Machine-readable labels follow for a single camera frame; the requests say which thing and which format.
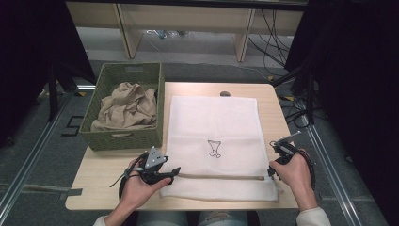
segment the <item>sleeve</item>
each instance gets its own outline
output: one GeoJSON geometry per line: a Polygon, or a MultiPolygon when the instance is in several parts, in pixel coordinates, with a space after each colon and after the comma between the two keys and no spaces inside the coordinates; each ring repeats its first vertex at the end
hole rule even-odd
{"type": "Polygon", "coordinates": [[[106,216],[101,216],[97,218],[96,222],[93,224],[93,226],[106,226],[105,224],[105,217],[106,216]]]}
{"type": "Polygon", "coordinates": [[[296,218],[298,226],[330,226],[326,212],[320,208],[305,210],[299,213],[296,218]]]}

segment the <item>cable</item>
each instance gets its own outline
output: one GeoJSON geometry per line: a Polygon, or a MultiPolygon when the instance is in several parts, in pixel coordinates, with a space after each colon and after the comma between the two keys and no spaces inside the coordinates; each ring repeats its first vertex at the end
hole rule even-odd
{"type": "Polygon", "coordinates": [[[279,61],[278,59],[276,59],[274,56],[271,56],[269,53],[267,53],[265,50],[263,50],[263,49],[261,49],[261,47],[259,47],[258,45],[256,45],[254,42],[253,42],[253,40],[251,39],[251,38],[248,38],[249,39],[249,41],[259,50],[259,51],[261,51],[262,53],[264,53],[266,56],[268,56],[268,57],[270,57],[270,58],[272,58],[274,61],[276,61],[281,67],[284,67],[284,64],[281,62],[281,61],[279,61]]]}
{"type": "Polygon", "coordinates": [[[275,44],[278,46],[278,53],[279,53],[279,57],[280,57],[281,61],[283,61],[283,59],[286,60],[285,55],[280,50],[281,48],[279,47],[279,42],[278,42],[278,39],[277,39],[277,33],[276,33],[276,11],[273,10],[273,26],[272,26],[272,28],[270,28],[269,22],[267,21],[263,10],[262,10],[262,15],[263,15],[264,21],[266,22],[267,29],[269,30],[270,38],[273,38],[275,44]]]}
{"type": "Polygon", "coordinates": [[[273,74],[274,76],[279,76],[279,77],[283,77],[283,76],[285,75],[285,74],[277,74],[277,73],[272,73],[272,72],[270,72],[270,71],[267,69],[266,64],[264,63],[265,59],[266,59],[266,54],[263,55],[263,67],[267,70],[268,73],[271,73],[271,74],[273,74]]]}
{"type": "MultiPolygon", "coordinates": [[[[276,11],[273,10],[274,13],[274,17],[273,17],[273,24],[276,22],[276,11]]],[[[286,46],[284,43],[282,43],[282,41],[279,39],[279,36],[276,35],[276,39],[279,41],[279,43],[281,43],[285,48],[288,49],[288,51],[290,50],[290,47],[286,46]]]]}
{"type": "Polygon", "coordinates": [[[298,108],[296,106],[286,106],[286,105],[283,105],[281,108],[293,108],[295,110],[302,110],[302,109],[300,109],[300,108],[298,108]]]}
{"type": "Polygon", "coordinates": [[[311,174],[311,188],[314,190],[314,187],[316,186],[316,175],[314,173],[314,168],[313,168],[313,161],[311,161],[311,157],[309,156],[308,153],[306,153],[303,150],[298,149],[297,153],[299,153],[303,158],[305,158],[306,163],[308,164],[309,168],[309,173],[311,174]]]}
{"type": "Polygon", "coordinates": [[[114,184],[112,184],[110,187],[114,186],[122,177],[125,177],[126,179],[127,179],[128,177],[132,177],[132,176],[130,176],[130,173],[132,172],[133,168],[135,167],[135,165],[136,165],[140,160],[142,160],[142,159],[144,158],[144,156],[146,156],[146,154],[148,154],[148,153],[143,153],[143,154],[141,154],[141,155],[135,160],[135,162],[134,162],[128,169],[126,169],[125,172],[118,178],[118,180],[117,180],[114,184]]]}
{"type": "MultiPolygon", "coordinates": [[[[302,108],[300,108],[298,106],[297,103],[299,101],[306,102],[306,99],[304,97],[295,98],[295,100],[293,101],[293,105],[292,106],[285,106],[285,107],[291,107],[291,108],[294,108],[294,109],[298,110],[295,113],[288,114],[287,116],[285,116],[285,120],[287,121],[287,124],[292,122],[294,124],[294,126],[296,126],[297,128],[306,128],[306,127],[308,127],[310,125],[309,123],[307,123],[306,125],[299,125],[298,122],[297,122],[297,120],[300,119],[300,117],[302,117],[303,115],[306,115],[308,113],[307,109],[302,109],[302,108]]],[[[323,109],[323,107],[321,107],[320,105],[314,107],[313,110],[312,110],[312,115],[315,118],[318,118],[320,120],[328,120],[328,118],[322,118],[322,117],[319,117],[319,116],[314,114],[316,111],[322,110],[322,109],[323,109]]]]}
{"type": "MultiPolygon", "coordinates": [[[[263,40],[264,42],[266,42],[267,43],[267,40],[264,40],[263,39],[263,37],[262,37],[262,35],[259,35],[259,38],[261,38],[261,40],[263,40]]],[[[279,48],[277,45],[274,45],[274,44],[270,44],[269,43],[269,45],[270,46],[272,46],[272,47],[274,47],[274,48],[279,48]]],[[[285,51],[285,52],[289,52],[290,50],[286,50],[286,49],[283,49],[283,48],[280,48],[282,51],[285,51]]]]}

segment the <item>white towel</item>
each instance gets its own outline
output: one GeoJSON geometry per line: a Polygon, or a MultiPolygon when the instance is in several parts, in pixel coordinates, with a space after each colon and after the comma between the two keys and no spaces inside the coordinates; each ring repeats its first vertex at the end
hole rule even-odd
{"type": "Polygon", "coordinates": [[[268,158],[256,99],[173,96],[166,155],[169,160],[164,171],[181,167],[181,175],[199,178],[177,176],[173,185],[161,190],[162,196],[226,202],[278,198],[276,186],[267,176],[268,158]],[[230,178],[252,176],[264,180],[230,178]]]}

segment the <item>green wicker basket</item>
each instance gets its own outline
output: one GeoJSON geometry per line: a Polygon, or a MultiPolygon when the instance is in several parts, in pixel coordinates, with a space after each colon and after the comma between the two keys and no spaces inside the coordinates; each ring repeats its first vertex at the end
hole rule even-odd
{"type": "Polygon", "coordinates": [[[164,100],[165,77],[161,63],[104,64],[79,133],[93,151],[150,148],[152,146],[159,148],[162,146],[164,127],[164,100]],[[138,83],[143,89],[158,89],[155,127],[91,132],[90,126],[98,118],[101,100],[110,96],[122,82],[138,83]]]}

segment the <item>gray floor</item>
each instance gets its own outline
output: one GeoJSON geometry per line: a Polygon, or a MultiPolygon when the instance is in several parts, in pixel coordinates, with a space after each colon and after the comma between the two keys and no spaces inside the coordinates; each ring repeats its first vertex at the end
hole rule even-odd
{"type": "MultiPolygon", "coordinates": [[[[245,62],[237,62],[232,34],[190,32],[187,36],[180,37],[174,32],[170,32],[166,39],[161,40],[153,33],[145,33],[136,57],[127,59],[118,30],[78,28],[78,32],[89,59],[97,63],[102,60],[162,61],[182,66],[209,65],[210,67],[204,67],[208,70],[217,67],[213,65],[225,65],[230,66],[226,67],[226,76],[231,74],[233,77],[235,71],[232,71],[231,68],[236,68],[245,70],[246,74],[252,72],[254,76],[259,76],[261,80],[257,80],[257,82],[263,82],[262,80],[267,82],[270,75],[263,69],[264,65],[270,68],[269,71],[272,73],[286,73],[278,63],[268,57],[263,58],[263,54],[252,44],[248,45],[245,62]]],[[[257,45],[265,47],[264,41],[259,36],[254,35],[251,38],[257,45]]],[[[287,46],[292,41],[291,38],[280,38],[287,46]]],[[[279,59],[276,51],[270,53],[279,59]]],[[[173,64],[169,67],[171,72],[176,69],[176,65],[173,66],[173,64]]],[[[289,86],[288,83],[278,87],[277,94],[279,96],[289,95],[287,92],[289,86]]],[[[79,167],[86,143],[80,137],[74,137],[71,142],[71,137],[63,137],[62,134],[74,133],[75,128],[67,128],[65,125],[68,124],[71,116],[84,115],[85,111],[81,106],[88,104],[90,95],[88,93],[84,97],[73,96],[69,99],[62,97],[69,101],[65,104],[63,116],[54,125],[54,130],[46,141],[46,146],[51,149],[45,150],[38,156],[35,168],[28,175],[25,187],[9,210],[3,225],[90,225],[96,217],[108,212],[69,211],[65,208],[65,195],[73,182],[71,175],[74,175],[79,167]]],[[[288,101],[280,103],[282,106],[293,104],[288,101]]],[[[33,107],[22,122],[21,129],[15,135],[16,145],[0,149],[0,197],[4,196],[8,185],[18,174],[25,159],[28,158],[37,140],[40,139],[40,132],[46,128],[47,108],[48,97],[44,96],[40,105],[33,107]]],[[[284,107],[283,110],[289,114],[290,108],[284,107]]],[[[296,145],[306,147],[315,162],[318,163],[316,166],[316,193],[319,203],[325,208],[332,225],[387,225],[356,169],[350,162],[343,159],[345,149],[328,121],[323,120],[325,117],[323,112],[317,114],[320,118],[316,118],[312,129],[300,129],[306,136],[296,145]],[[308,136],[314,133],[320,137],[321,145],[315,143],[314,139],[308,136]],[[327,159],[332,163],[332,169],[323,164],[323,152],[327,153],[327,159]],[[344,200],[345,196],[348,197],[349,202],[342,203],[341,200],[344,200]],[[348,205],[353,205],[353,210],[355,210],[356,218],[359,218],[359,221],[355,220],[354,223],[350,220],[353,216],[348,216],[348,212],[345,210],[348,205]]],[[[79,119],[75,119],[71,125],[79,123],[79,119]]],[[[289,124],[289,127],[291,132],[299,130],[292,123],[289,124]]],[[[267,210],[258,211],[258,214],[262,225],[295,225],[297,210],[267,210]]]]}

